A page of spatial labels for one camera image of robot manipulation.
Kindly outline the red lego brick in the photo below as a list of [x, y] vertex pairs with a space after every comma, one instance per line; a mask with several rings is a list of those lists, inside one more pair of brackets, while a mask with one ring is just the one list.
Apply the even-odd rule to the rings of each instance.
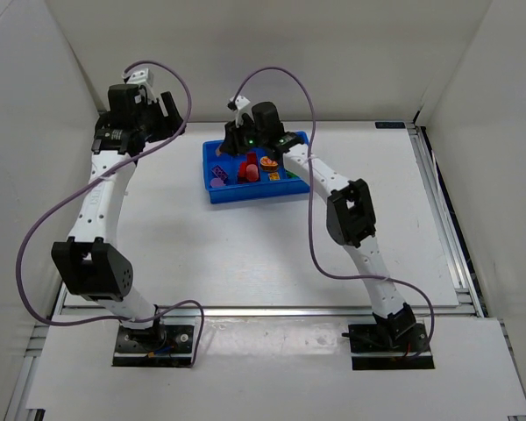
[[258, 164], [258, 158], [257, 158], [257, 154], [255, 152], [247, 153], [245, 155], [245, 157], [246, 157], [245, 161], [246, 161], [246, 163], [248, 165], [251, 165], [251, 164], [257, 165]]

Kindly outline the purple round lego piece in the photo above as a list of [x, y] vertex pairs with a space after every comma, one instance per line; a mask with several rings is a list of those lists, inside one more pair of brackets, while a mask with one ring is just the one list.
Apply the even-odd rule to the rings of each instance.
[[228, 179], [228, 173], [219, 165], [212, 167], [211, 173], [224, 182]]

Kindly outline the red green lego block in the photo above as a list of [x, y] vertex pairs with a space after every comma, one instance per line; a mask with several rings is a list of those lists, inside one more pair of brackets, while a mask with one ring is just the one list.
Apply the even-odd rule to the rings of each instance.
[[237, 179], [239, 184], [258, 182], [259, 166], [253, 162], [242, 161], [238, 167]]

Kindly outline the purple butterfly lego piece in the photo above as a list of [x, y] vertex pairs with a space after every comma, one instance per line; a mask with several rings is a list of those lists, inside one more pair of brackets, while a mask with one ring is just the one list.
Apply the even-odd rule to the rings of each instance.
[[223, 181], [222, 179], [218, 178], [218, 177], [214, 177], [210, 180], [210, 187], [212, 189], [218, 189], [218, 188], [222, 188], [222, 187], [225, 187], [226, 186], [226, 183], [225, 181]]

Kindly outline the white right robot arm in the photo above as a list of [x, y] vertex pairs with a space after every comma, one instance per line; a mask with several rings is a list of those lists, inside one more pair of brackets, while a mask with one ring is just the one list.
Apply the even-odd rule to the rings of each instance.
[[250, 101], [243, 96], [227, 104], [234, 118], [224, 126], [219, 153], [235, 156], [262, 148], [268, 158], [306, 182], [323, 200], [327, 232], [350, 255], [369, 295], [375, 322], [373, 341], [386, 350], [395, 349], [416, 325], [416, 317], [390, 279], [380, 254], [367, 183], [348, 179], [314, 155], [308, 141], [285, 130], [273, 103], [257, 103], [246, 113], [248, 107]]

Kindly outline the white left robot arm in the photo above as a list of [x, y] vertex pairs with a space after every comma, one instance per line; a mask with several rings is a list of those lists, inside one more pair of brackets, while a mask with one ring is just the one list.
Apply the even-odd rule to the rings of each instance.
[[156, 308], [133, 287], [130, 261], [117, 250], [117, 226], [126, 188], [146, 144], [174, 135], [182, 123], [170, 93], [155, 98], [150, 82], [108, 89], [109, 111], [96, 122], [90, 180], [78, 218], [52, 258], [68, 292], [95, 302], [127, 329], [150, 330]]

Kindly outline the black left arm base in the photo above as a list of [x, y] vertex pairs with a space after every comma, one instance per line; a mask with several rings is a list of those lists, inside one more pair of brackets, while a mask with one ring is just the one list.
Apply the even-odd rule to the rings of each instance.
[[203, 335], [204, 318], [199, 323], [169, 324], [155, 321], [145, 330], [120, 326], [117, 330], [111, 365], [113, 367], [192, 368]]

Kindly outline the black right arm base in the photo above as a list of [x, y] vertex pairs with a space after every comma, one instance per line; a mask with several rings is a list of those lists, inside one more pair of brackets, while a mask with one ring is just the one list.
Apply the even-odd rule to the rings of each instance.
[[423, 323], [390, 342], [376, 325], [348, 325], [341, 336], [349, 341], [353, 371], [432, 370], [435, 368]]

